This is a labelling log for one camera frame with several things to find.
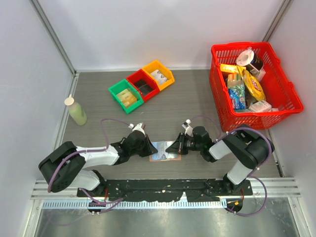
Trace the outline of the grey patterned card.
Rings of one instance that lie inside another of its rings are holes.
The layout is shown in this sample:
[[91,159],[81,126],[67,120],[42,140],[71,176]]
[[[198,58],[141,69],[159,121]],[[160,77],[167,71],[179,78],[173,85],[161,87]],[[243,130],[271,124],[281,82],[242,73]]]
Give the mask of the grey patterned card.
[[160,85],[163,85],[164,83],[168,81],[168,78],[165,77],[164,75],[159,74],[157,81],[159,82]]
[[151,159],[153,161],[165,161],[173,158],[172,154],[167,153],[165,150],[170,146],[169,141],[153,142],[153,146],[158,150],[157,154],[153,154]]
[[155,71],[153,71],[153,72],[151,73],[151,75],[152,75],[155,79],[158,79],[158,75],[159,75],[159,74],[160,74],[160,75],[163,75],[160,70],[155,70]]

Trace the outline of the tan leather card holder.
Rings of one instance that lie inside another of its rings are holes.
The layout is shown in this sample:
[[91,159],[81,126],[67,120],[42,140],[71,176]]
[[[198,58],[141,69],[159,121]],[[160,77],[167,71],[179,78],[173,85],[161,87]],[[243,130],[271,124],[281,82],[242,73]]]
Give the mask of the tan leather card holder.
[[175,161],[181,160],[182,157],[179,154],[167,153],[165,150],[172,145],[173,141],[159,141],[153,142],[153,146],[157,149],[157,153],[149,156],[149,161],[158,162],[158,161]]

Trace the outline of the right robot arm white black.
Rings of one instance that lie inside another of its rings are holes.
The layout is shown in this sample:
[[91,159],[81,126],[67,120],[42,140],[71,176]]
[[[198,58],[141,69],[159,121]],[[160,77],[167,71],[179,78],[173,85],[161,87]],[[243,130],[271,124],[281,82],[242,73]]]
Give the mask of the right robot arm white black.
[[216,162],[233,154],[237,162],[223,177],[223,189],[229,195],[236,194],[242,183],[259,168],[275,150],[274,144],[259,131],[241,125],[217,141],[212,141],[203,126],[190,128],[191,132],[180,133],[165,151],[186,155],[197,151],[207,162]]

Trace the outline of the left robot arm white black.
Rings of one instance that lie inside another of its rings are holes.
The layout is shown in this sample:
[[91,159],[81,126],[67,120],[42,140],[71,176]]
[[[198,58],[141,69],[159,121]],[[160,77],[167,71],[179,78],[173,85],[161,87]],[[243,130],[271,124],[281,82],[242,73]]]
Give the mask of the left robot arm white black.
[[99,197],[105,192],[104,178],[98,171],[88,171],[88,168],[119,165],[132,156],[148,157],[157,152],[148,135],[135,130],[108,147],[84,148],[71,141],[65,142],[39,163],[39,170],[48,184],[49,193],[75,187]]

